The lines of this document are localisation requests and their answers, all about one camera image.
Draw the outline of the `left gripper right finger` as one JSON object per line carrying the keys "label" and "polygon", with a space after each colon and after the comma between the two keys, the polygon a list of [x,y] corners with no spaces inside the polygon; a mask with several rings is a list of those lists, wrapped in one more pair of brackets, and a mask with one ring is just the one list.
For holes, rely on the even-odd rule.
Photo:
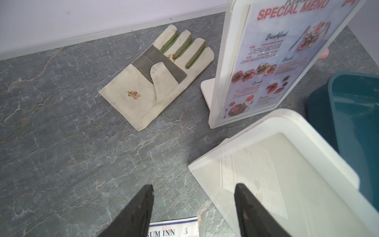
{"label": "left gripper right finger", "polygon": [[234,197],[242,237],[290,237],[243,183]]}

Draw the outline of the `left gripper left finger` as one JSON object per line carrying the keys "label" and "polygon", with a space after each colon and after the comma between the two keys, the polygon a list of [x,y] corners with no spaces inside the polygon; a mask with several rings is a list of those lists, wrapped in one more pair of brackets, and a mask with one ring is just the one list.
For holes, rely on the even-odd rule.
{"label": "left gripper left finger", "polygon": [[153,205],[153,186],[144,185],[99,237],[146,237]]}

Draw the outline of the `dim sum menu sheet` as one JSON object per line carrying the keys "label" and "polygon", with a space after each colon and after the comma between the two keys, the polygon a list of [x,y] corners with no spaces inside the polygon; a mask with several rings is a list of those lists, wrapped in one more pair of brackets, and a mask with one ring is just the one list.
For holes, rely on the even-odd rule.
{"label": "dim sum menu sheet", "polygon": [[147,237],[199,237],[197,217],[151,223]]}

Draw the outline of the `white menu holder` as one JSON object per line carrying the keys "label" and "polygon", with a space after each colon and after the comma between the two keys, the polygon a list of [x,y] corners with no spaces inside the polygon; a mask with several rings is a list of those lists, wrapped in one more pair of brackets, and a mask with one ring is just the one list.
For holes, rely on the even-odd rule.
{"label": "white menu holder", "polygon": [[209,126],[276,109],[363,1],[229,1]]}
{"label": "white menu holder", "polygon": [[242,183],[293,237],[376,237],[357,173],[297,112],[274,110],[189,165],[236,236]]}

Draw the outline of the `special menu sheet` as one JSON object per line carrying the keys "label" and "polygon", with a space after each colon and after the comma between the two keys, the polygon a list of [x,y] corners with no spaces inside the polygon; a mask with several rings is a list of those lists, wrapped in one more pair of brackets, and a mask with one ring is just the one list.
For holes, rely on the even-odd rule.
{"label": "special menu sheet", "polygon": [[277,106],[357,4],[330,0],[251,4],[219,121]]}

